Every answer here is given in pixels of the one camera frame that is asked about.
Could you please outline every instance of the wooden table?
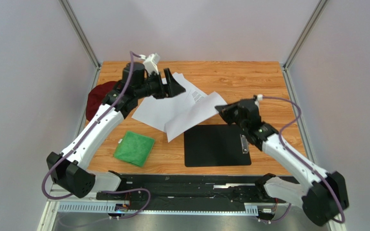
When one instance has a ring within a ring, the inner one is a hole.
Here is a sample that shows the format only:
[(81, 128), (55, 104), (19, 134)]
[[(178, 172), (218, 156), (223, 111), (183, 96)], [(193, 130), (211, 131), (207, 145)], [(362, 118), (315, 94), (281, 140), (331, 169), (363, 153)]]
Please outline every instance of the wooden table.
[[(116, 81), (121, 78), (126, 62), (104, 62), (97, 84)], [(158, 69), (170, 68), (171, 72), (183, 73), (185, 78), (207, 94), (219, 93), (227, 103), (233, 103), (254, 94), (289, 98), (285, 81), (277, 62), (160, 62)], [(290, 175), (272, 157), (260, 152), (251, 145), (250, 166), (229, 167), (185, 167), (184, 135), (181, 134), (167, 142), (164, 132), (131, 118), (134, 111), (117, 126), (95, 153), (89, 170), (118, 173), (142, 174), (214, 174), (214, 175)], [(265, 100), (261, 102), (262, 120), (276, 129), (294, 119), (292, 106), (289, 103)], [(201, 124), (225, 124), (216, 115)], [(155, 139), (145, 165), (136, 167), (114, 158), (113, 153), (120, 138), (126, 131), (133, 131)], [(283, 133), (285, 139), (299, 152), (305, 154), (297, 125), (294, 124)]]

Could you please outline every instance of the red cap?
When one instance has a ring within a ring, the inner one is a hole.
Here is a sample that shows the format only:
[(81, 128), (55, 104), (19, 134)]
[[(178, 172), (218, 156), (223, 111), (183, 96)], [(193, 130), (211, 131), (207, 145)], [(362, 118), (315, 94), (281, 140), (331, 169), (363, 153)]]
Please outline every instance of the red cap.
[(87, 110), (85, 111), (85, 117), (87, 117), (88, 121), (94, 118), (102, 100), (105, 98), (106, 94), (113, 89), (116, 83), (116, 81), (106, 82), (96, 86), (90, 91), (88, 94)]

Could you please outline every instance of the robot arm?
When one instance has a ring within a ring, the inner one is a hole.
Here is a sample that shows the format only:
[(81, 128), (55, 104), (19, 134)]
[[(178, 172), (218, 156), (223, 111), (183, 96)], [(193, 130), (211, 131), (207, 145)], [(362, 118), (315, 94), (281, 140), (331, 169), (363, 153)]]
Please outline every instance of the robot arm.
[(279, 132), (270, 124), (262, 121), (259, 115), (259, 101), (256, 96), (253, 99), (241, 100), (215, 108), (227, 124), (237, 124), (249, 143), (276, 159), (299, 182), (299, 184), (294, 184), (273, 174), (266, 174), (255, 182), (263, 199), (279, 198), (300, 206), (312, 222), (321, 226), (339, 214), (339, 208), (330, 191), (322, 182), (320, 178), (322, 177), (332, 187), (342, 208), (348, 208), (344, 177), (338, 172), (330, 174), (310, 162), (283, 137), (284, 145), (282, 145)]
[[(127, 64), (122, 72), (122, 80), (118, 81), (113, 90), (105, 96), (96, 115), (82, 133), (60, 154), (51, 152), (47, 157), (47, 165), (51, 169), (64, 154), (73, 151), (73, 154), (52, 171), (51, 178), (54, 183), (78, 198), (86, 196), (94, 187), (99, 190), (114, 191), (119, 186), (120, 178), (117, 175), (106, 173), (107, 179), (110, 181), (99, 184), (98, 176), (101, 176), (101, 173), (97, 174), (96, 177), (87, 172), (86, 169), (95, 152), (111, 131), (138, 106), (139, 99), (148, 96), (153, 96), (156, 99), (171, 98), (185, 92), (185, 88), (176, 82), (168, 68), (164, 69), (167, 83), (163, 84), (161, 73), (158, 72), (156, 65), (159, 60), (157, 54), (152, 54), (147, 58), (141, 56), (141, 58), (145, 61), (143, 64), (133, 63), (132, 77), (129, 82), (127, 79), (131, 64)], [(129, 86), (125, 94), (114, 108), (99, 120), (99, 117), (114, 104), (126, 84)], [(79, 144), (78, 149), (74, 150), (76, 144)]]

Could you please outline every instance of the sheet of paper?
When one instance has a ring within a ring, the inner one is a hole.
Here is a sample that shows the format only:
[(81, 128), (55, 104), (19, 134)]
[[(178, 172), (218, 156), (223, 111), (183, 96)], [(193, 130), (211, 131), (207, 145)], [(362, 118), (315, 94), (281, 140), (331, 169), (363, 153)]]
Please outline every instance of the sheet of paper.
[(192, 84), (191, 82), (189, 82), (188, 80), (186, 80), (183, 74), (178, 74), (178, 73), (175, 72), (175, 73), (172, 74), (172, 76), (185, 89), (194, 89), (195, 90), (195, 93), (194, 94), (196, 96), (199, 95), (199, 100), (201, 100), (201, 99), (203, 99), (203, 98), (205, 98), (207, 96), (206, 93), (204, 93), (199, 88), (197, 88), (194, 84)]
[(165, 125), (168, 142), (170, 142), (186, 130), (190, 129), (191, 127), (218, 114), (215, 106), (225, 104), (226, 101), (218, 93), (212, 92), (210, 95), (200, 100), (190, 109), (177, 115), (172, 120), (168, 121)]
[(174, 98), (160, 100), (154, 97), (146, 97), (138, 106), (132, 118), (164, 131), (166, 122), (195, 104), (194, 99), (188, 97), (190, 93), (191, 90), (188, 90)]
[[(165, 124), (168, 121), (207, 96), (207, 94), (186, 80), (184, 75), (174, 73), (172, 76), (186, 89), (186, 92), (173, 98), (160, 100), (156, 100), (154, 97), (146, 97), (132, 115), (133, 119), (165, 131)], [(162, 83), (166, 84), (165, 78), (162, 79)]]

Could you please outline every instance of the green microfiber towel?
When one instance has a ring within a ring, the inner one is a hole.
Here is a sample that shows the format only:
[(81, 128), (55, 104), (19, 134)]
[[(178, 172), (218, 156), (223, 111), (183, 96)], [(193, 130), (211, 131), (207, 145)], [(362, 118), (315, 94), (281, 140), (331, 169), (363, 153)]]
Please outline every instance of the green microfiber towel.
[(120, 144), (118, 144), (114, 157), (142, 167), (154, 146), (155, 140), (132, 131), (127, 131)]

